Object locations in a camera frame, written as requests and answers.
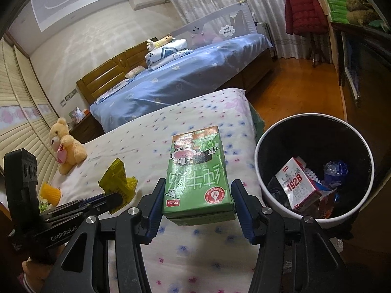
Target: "cardboard box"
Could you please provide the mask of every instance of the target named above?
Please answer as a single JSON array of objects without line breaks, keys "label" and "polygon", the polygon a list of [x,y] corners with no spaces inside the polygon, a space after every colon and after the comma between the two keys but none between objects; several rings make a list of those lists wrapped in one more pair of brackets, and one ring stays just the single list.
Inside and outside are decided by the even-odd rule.
[{"label": "cardboard box", "polygon": [[276,178],[294,211],[304,211],[322,196],[315,187],[315,182],[306,176],[302,164],[294,157],[277,172]]},{"label": "cardboard box", "polygon": [[236,218],[217,126],[173,137],[163,215],[177,225]]}]

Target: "teddy bear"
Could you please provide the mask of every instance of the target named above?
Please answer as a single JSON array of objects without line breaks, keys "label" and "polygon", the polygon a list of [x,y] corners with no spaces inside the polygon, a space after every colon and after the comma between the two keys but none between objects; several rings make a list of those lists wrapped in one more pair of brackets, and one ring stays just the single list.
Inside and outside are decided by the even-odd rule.
[{"label": "teddy bear", "polygon": [[156,48],[162,47],[165,44],[168,44],[169,42],[173,41],[174,38],[171,36],[171,34],[163,37],[162,39],[158,40],[157,42],[153,42],[152,40],[147,40],[147,49],[151,52],[155,50]]},{"label": "teddy bear", "polygon": [[68,125],[64,118],[59,118],[50,128],[50,145],[57,153],[57,161],[60,163],[58,172],[62,175],[87,158],[84,146],[69,134]]},{"label": "teddy bear", "polygon": [[350,24],[364,26],[380,19],[379,14],[368,0],[347,0],[346,8],[349,11],[346,14],[346,19]]}]

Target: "wooden bed frame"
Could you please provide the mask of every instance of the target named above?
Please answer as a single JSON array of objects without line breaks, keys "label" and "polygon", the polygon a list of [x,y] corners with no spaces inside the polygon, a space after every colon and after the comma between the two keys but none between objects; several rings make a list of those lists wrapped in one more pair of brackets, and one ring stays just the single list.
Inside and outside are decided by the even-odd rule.
[{"label": "wooden bed frame", "polygon": [[[91,105],[95,100],[103,95],[106,91],[125,79],[125,75],[137,66],[147,67],[145,55],[148,53],[147,42],[142,42],[135,47],[118,54],[116,57],[109,59],[93,71],[77,81],[77,86],[86,101]],[[224,83],[218,90],[226,88],[241,88],[246,92],[253,88],[263,76],[272,68],[269,49],[263,51],[249,65],[247,65],[235,77]]]}]

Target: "metal screw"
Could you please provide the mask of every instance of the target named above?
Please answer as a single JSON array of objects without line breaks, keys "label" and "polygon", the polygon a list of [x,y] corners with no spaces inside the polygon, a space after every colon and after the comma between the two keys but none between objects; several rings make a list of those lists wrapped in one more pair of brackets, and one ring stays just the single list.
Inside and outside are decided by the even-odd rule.
[{"label": "metal screw", "polygon": [[304,216],[304,221],[306,223],[313,223],[315,221],[315,219],[311,216]]},{"label": "metal screw", "polygon": [[137,207],[132,207],[128,209],[129,215],[137,215],[140,210]]},{"label": "metal screw", "polygon": [[262,207],[261,211],[262,211],[265,215],[271,215],[271,213],[273,212],[273,209],[271,209],[270,207]]},{"label": "metal screw", "polygon": [[94,222],[96,222],[96,220],[97,220],[97,218],[95,216],[89,216],[89,217],[87,217],[86,222],[87,223],[94,223]]}]

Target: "white trash can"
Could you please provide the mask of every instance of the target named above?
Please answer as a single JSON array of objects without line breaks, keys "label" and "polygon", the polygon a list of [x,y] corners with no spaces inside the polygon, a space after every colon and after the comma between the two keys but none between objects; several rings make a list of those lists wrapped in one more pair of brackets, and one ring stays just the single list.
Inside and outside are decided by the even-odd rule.
[{"label": "white trash can", "polygon": [[328,229],[351,217],[371,192],[375,166],[364,138],[346,122],[325,114],[306,113],[278,121],[262,135],[255,149],[255,168],[263,200],[284,217],[301,219],[302,215],[281,205],[267,190],[271,178],[291,157],[301,157],[320,179],[323,165],[342,160],[348,166],[346,181],[339,190],[340,199],[348,201],[345,212],[335,217],[316,219]]}]

